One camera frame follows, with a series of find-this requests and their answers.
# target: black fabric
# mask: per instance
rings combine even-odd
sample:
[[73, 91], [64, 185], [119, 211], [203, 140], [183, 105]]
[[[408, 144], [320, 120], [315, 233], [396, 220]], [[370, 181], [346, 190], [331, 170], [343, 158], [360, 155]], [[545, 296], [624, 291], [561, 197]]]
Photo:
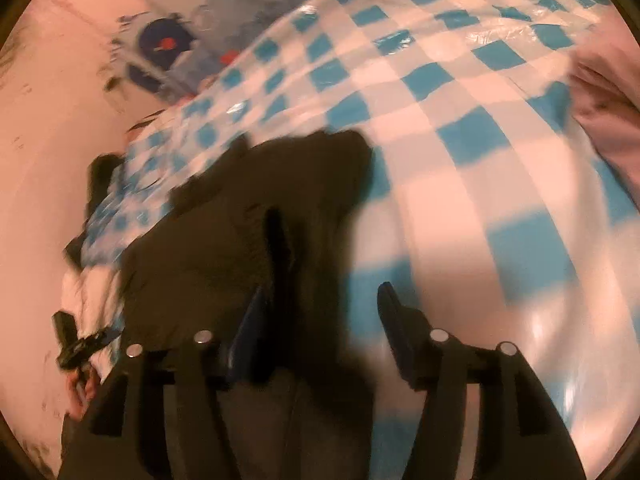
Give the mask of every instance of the black fabric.
[[338, 266], [370, 161], [355, 131], [252, 149], [242, 136], [123, 253], [123, 348], [174, 348], [205, 328], [228, 340], [255, 287], [268, 291], [272, 337], [260, 355], [265, 371], [278, 368], [263, 386], [220, 394], [242, 478], [367, 478], [372, 387], [338, 358]]
[[[89, 165], [88, 201], [84, 210], [84, 224], [95, 213], [100, 202], [107, 197], [113, 171], [124, 159], [115, 153], [99, 155]], [[65, 247], [65, 256], [78, 270], [82, 270], [82, 244], [86, 238], [86, 229], [71, 240]]]
[[158, 116], [164, 112], [164, 108], [162, 110], [158, 110], [157, 112], [154, 112], [148, 116], [146, 116], [144, 119], [142, 119], [139, 123], [134, 124], [132, 127], [130, 127], [127, 130], [127, 133], [132, 132], [133, 130], [141, 130], [142, 128], [146, 128], [147, 126], [149, 126], [153, 121], [155, 121]]
[[60, 456], [62, 457], [62, 460], [65, 459], [66, 450], [73, 440], [77, 428], [78, 423], [74, 421], [68, 413], [65, 413], [65, 418], [62, 421], [62, 434], [60, 435], [60, 444], [62, 448]]

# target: black plastic bracket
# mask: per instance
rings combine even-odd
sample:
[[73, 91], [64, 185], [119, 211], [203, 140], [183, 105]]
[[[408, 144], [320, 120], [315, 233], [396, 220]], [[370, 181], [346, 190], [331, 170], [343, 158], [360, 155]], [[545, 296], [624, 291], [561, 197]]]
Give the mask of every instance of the black plastic bracket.
[[[89, 405], [58, 479], [170, 480], [177, 462], [185, 478], [239, 480], [217, 392], [251, 377], [267, 301], [257, 288], [231, 341], [204, 329], [176, 349], [130, 346]], [[171, 431], [166, 386], [175, 391]]]
[[378, 313], [400, 375], [427, 391], [403, 480], [454, 480], [462, 448], [466, 385], [480, 385], [474, 480], [584, 480], [571, 436], [516, 345], [467, 346], [403, 306], [390, 283]]

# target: wrinkled fabric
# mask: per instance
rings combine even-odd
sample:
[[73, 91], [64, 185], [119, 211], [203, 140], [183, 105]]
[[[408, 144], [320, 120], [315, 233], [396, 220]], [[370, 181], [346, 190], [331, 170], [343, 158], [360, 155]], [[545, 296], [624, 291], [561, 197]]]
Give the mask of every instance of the wrinkled fabric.
[[[88, 168], [87, 204], [84, 210], [86, 220], [91, 218], [109, 192], [111, 176], [116, 168], [122, 164], [123, 158], [116, 153], [97, 156]], [[78, 272], [82, 270], [82, 245], [86, 240], [86, 229], [71, 240], [65, 247], [65, 256]]]
[[611, 8], [574, 51], [572, 112], [640, 205], [640, 46]]
[[[355, 131], [249, 149], [246, 136], [172, 192], [172, 211], [124, 252], [123, 346], [180, 346], [210, 329], [228, 340], [258, 286], [288, 304], [304, 345], [338, 338], [338, 228], [366, 182], [371, 150]], [[291, 348], [283, 349], [289, 354]]]

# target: checkered plastic sheet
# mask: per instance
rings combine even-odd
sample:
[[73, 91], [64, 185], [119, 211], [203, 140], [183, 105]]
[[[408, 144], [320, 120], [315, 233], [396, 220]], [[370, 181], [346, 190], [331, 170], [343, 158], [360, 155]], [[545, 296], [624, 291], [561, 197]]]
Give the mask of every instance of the checkered plastic sheet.
[[349, 344], [378, 380], [371, 477], [401, 477], [422, 402], [376, 313], [388, 280], [466, 343], [516, 342], [595, 478], [640, 415], [640, 217], [567, 117], [562, 82], [602, 3], [309, 0], [130, 145], [84, 260], [117, 260], [241, 132], [355, 125], [375, 145], [344, 289]]

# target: blue printed fabric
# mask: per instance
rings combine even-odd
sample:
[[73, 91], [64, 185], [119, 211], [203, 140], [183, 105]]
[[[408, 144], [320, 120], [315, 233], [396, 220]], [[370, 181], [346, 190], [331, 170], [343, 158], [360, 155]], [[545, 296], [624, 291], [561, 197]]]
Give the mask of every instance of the blue printed fabric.
[[[174, 104], [197, 94], [271, 23], [305, 0], [148, 0], [148, 9], [121, 16], [112, 40], [114, 72]], [[298, 21], [304, 29], [310, 22]], [[277, 45], [256, 57], [267, 61]]]
[[375, 160], [344, 306], [380, 391], [371, 478], [402, 476], [423, 400], [378, 319], [384, 281], [466, 343], [515, 342], [595, 478], [640, 415], [640, 216], [571, 120], [565, 84], [603, 2], [307, 0], [130, 145], [84, 262], [117, 263], [170, 189], [242, 132], [356, 126]]

